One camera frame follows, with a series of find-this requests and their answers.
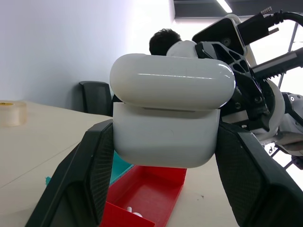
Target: black cable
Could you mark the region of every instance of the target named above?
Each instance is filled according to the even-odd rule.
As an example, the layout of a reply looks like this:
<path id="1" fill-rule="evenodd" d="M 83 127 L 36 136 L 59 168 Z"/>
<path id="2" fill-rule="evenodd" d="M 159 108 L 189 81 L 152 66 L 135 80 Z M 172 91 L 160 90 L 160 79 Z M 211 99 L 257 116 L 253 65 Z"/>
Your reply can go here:
<path id="1" fill-rule="evenodd" d="M 292 20 L 303 27 L 303 16 L 298 13 L 285 12 L 283 13 L 284 20 Z"/>

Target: teal tray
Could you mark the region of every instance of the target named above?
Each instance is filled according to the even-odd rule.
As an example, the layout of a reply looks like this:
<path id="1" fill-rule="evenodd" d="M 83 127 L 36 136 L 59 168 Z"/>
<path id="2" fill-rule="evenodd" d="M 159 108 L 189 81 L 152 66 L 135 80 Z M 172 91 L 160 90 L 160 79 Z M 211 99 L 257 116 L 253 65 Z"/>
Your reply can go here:
<path id="1" fill-rule="evenodd" d="M 116 182 L 121 176 L 123 176 L 128 170 L 133 167 L 132 164 L 129 164 L 122 160 L 119 155 L 115 152 L 113 159 L 112 175 L 110 176 L 110 184 Z"/>

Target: ceiling light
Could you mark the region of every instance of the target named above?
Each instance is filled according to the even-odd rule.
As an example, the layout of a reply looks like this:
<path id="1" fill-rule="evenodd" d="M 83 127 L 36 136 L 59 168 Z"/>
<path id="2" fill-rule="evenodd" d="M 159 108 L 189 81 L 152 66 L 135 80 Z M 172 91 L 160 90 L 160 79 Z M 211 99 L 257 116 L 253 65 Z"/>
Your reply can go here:
<path id="1" fill-rule="evenodd" d="M 230 6 L 226 3 L 225 0 L 217 0 L 217 2 L 220 4 L 220 6 L 227 12 L 232 13 L 232 9 Z"/>

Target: ceiling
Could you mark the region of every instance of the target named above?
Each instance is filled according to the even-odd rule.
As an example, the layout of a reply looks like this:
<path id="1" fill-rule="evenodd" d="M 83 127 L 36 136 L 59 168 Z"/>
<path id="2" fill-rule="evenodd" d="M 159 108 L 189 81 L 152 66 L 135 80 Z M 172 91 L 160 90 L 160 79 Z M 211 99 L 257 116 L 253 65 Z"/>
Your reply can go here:
<path id="1" fill-rule="evenodd" d="M 253 16 L 267 7 L 273 12 L 303 13 L 303 0 L 225 0 L 237 16 Z M 224 17 L 227 13 L 216 0 L 174 0 L 176 18 Z"/>

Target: table surface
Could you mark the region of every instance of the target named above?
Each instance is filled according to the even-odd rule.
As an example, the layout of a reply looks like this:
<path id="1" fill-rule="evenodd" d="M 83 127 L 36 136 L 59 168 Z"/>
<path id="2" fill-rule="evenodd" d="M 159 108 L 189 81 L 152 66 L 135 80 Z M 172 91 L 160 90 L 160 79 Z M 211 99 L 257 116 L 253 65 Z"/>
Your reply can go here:
<path id="1" fill-rule="evenodd" d="M 0 128 L 0 227 L 24 227 L 45 178 L 92 125 L 111 119 L 27 102 L 25 125 Z M 189 169 L 167 227 L 237 227 L 215 157 Z"/>

